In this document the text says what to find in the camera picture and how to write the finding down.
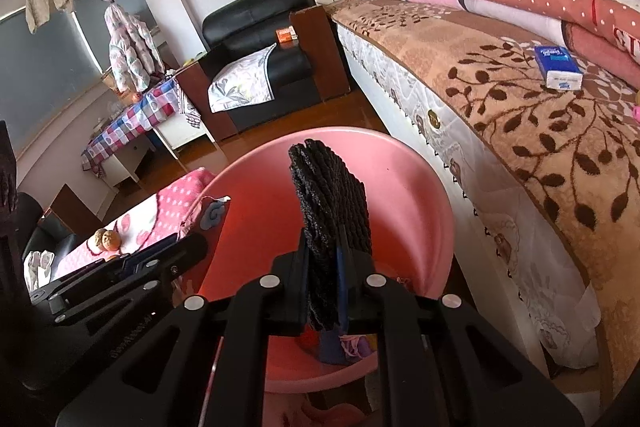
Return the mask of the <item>walnut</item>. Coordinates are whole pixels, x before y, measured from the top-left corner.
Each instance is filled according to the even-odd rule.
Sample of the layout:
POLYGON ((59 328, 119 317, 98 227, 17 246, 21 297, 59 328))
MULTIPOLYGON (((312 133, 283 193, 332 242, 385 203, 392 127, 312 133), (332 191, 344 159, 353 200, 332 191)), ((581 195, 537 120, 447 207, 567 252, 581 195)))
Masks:
POLYGON ((104 251, 114 253, 119 251, 120 245, 122 245, 122 239, 115 230, 104 230, 101 235, 101 248, 104 251))
POLYGON ((91 245, 98 251, 105 251, 105 247, 103 245, 103 235, 105 232, 105 229, 96 230, 91 237, 91 245))

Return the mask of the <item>bed with brown leaf blanket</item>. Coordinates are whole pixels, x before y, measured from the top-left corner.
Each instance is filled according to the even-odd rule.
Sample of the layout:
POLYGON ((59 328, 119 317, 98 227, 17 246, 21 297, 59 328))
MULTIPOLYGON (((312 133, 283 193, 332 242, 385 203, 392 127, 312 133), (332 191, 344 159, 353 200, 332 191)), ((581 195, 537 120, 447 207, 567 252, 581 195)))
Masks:
POLYGON ((623 81, 580 60, 544 84, 541 38, 436 4, 352 0, 338 38, 480 215, 559 365, 600 365, 612 392, 639 360, 639 127, 623 81))

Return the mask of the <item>pink polka dot blanket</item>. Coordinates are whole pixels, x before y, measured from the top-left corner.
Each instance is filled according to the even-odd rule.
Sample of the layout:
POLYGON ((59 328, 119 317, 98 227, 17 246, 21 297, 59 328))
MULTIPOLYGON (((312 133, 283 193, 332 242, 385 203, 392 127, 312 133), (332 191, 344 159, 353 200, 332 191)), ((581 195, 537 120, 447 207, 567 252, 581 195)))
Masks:
POLYGON ((200 167, 139 202, 104 227, 120 235, 119 251, 98 251, 91 245, 93 233, 61 261, 54 280, 96 260, 137 254, 174 234, 181 239, 195 225, 201 196, 214 178, 213 173, 200 167))

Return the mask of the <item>left walnut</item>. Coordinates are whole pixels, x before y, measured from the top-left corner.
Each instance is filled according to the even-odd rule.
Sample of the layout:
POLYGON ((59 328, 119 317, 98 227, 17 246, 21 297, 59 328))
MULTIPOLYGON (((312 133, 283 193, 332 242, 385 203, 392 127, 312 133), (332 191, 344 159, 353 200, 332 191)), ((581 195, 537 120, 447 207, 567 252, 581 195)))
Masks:
POLYGON ((105 229, 96 230, 91 237, 91 245, 98 251, 105 251, 105 247, 103 245, 103 235, 105 232, 105 229))

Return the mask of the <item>red foam fruit net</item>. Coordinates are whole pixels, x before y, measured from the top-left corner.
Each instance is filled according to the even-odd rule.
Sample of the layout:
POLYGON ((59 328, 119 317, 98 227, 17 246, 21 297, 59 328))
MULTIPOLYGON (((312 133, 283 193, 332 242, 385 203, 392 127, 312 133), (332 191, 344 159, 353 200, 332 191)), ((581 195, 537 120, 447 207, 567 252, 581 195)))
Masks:
POLYGON ((309 324, 303 328, 303 332, 297 337, 296 341, 307 355, 318 358, 320 349, 321 333, 316 331, 309 324))

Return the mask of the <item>hanging floral puffer jacket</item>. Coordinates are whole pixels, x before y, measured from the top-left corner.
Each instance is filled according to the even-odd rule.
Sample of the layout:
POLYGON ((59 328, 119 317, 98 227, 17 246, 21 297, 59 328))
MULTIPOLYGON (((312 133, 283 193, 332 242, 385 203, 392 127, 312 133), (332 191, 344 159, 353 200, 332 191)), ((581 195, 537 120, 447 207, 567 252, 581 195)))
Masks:
POLYGON ((108 57, 119 93, 144 92, 153 78, 165 75, 160 52, 143 20, 112 2, 104 12, 104 22, 110 35, 108 57))

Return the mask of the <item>blue tissue pack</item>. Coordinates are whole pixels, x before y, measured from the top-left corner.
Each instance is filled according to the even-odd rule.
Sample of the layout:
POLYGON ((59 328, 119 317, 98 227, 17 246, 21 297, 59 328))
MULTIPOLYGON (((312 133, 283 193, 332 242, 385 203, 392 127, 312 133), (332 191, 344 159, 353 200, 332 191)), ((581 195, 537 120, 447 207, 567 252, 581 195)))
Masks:
POLYGON ((547 88, 559 91, 582 89, 584 75, 567 48, 535 46, 534 55, 547 88))

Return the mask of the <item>purple face mask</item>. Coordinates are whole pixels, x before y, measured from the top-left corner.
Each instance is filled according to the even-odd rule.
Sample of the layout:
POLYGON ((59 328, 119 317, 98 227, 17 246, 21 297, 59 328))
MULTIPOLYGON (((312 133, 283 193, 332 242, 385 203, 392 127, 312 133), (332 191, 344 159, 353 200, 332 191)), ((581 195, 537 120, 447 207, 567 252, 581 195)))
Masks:
POLYGON ((318 359, 332 365, 352 364, 378 350, 375 335, 338 335, 322 331, 319 336, 318 359))

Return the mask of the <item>plaid covered side table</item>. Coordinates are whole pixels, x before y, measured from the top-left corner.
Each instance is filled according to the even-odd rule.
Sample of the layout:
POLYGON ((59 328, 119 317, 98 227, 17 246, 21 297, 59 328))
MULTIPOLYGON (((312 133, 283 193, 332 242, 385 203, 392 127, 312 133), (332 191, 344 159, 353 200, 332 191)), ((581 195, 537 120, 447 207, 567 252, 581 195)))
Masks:
POLYGON ((179 148, 202 136, 215 142, 186 92, 171 77, 146 91, 139 101, 125 107, 111 124, 89 141, 80 155, 82 170, 92 172, 97 178, 105 178, 104 162, 148 133, 155 135, 174 157, 177 157, 179 148))

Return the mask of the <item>window with grey blinds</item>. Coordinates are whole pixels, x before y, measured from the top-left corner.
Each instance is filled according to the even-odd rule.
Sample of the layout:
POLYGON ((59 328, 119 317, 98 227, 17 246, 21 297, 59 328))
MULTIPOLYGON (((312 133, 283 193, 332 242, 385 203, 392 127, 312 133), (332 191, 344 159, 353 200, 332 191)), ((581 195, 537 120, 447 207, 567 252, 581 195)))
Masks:
MULTIPOLYGON (((150 29, 156 21, 145 0, 116 0, 150 29)), ((110 67, 106 3, 77 0, 73 15, 55 12, 33 34, 22 11, 1 23, 1 119, 14 150, 71 101, 99 82, 110 67)))

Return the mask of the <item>black foam fruit net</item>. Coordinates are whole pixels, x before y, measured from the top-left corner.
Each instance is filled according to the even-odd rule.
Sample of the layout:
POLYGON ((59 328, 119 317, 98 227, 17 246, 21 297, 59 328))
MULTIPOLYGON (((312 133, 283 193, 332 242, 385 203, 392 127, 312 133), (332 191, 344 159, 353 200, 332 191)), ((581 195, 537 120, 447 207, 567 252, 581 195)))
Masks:
POLYGON ((288 158, 309 251, 309 322, 317 331, 344 331, 345 253, 372 253, 366 189, 345 161, 319 140, 292 145, 288 158))

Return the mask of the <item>right walnut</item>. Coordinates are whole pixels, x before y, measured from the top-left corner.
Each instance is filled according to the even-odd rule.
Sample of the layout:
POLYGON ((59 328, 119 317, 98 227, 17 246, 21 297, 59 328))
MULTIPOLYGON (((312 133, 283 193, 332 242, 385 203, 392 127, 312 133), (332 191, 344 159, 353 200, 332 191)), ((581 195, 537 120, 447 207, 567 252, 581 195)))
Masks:
POLYGON ((114 253, 119 251, 120 245, 122 245, 122 239, 115 230, 104 230, 101 235, 101 248, 104 251, 114 253))

